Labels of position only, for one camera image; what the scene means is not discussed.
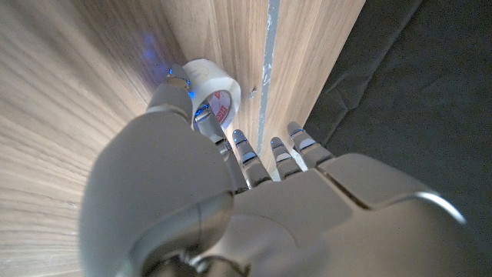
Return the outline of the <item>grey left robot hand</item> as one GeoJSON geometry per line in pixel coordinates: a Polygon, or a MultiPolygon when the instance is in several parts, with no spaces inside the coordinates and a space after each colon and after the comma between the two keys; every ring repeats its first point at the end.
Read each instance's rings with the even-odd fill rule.
{"type": "Polygon", "coordinates": [[[300,167],[271,142],[274,181],[240,131],[227,140],[173,65],[143,115],[95,160],[79,217],[86,276],[489,276],[466,219],[415,178],[334,156],[295,123],[300,167]]]}

